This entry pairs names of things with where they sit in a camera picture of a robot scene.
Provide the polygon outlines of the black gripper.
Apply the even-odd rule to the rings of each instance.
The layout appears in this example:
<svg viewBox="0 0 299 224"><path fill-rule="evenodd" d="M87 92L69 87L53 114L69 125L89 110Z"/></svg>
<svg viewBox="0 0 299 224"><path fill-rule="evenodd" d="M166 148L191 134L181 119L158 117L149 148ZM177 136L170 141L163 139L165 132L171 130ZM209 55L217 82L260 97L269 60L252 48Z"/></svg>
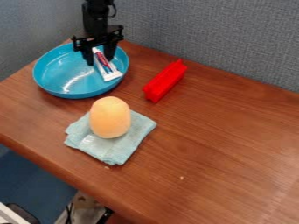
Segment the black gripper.
<svg viewBox="0 0 299 224"><path fill-rule="evenodd" d="M115 57L118 42L125 39L122 24L109 24L109 12L105 10L99 14L89 8L83 12L83 33L71 38L74 51L82 52L87 64L94 66L93 47L103 46L105 56L109 61Z"/></svg>

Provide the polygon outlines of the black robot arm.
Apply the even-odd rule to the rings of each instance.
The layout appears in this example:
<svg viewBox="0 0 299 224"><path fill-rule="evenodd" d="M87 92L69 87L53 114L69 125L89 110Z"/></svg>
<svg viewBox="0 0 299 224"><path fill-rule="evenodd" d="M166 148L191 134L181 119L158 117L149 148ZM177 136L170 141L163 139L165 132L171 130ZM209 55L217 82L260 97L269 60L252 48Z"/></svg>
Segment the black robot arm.
<svg viewBox="0 0 299 224"><path fill-rule="evenodd" d="M122 24L110 24L118 14L114 0L85 0L82 4L83 31L71 37L73 48L81 52L87 64L94 66L93 48L103 46L109 61L115 57L118 42L125 39Z"/></svg>

